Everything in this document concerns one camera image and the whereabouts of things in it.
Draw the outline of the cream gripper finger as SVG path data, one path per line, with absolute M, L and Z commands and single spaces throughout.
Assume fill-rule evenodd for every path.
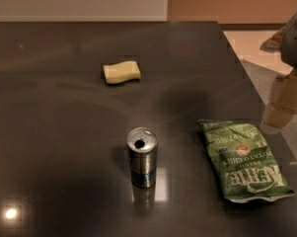
M 269 103 L 263 112 L 263 122 L 283 128 L 297 115 L 297 69 L 288 75 L 277 75 L 270 91 Z

